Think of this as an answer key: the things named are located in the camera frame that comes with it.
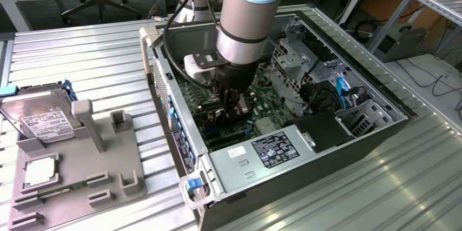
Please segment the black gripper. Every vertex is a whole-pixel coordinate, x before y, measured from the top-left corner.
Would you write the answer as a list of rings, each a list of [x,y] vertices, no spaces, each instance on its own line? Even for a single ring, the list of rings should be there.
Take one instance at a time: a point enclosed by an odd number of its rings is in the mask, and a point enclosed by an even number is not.
[[[227,63],[217,67],[215,81],[221,87],[243,93],[254,82],[259,62],[249,64]]]

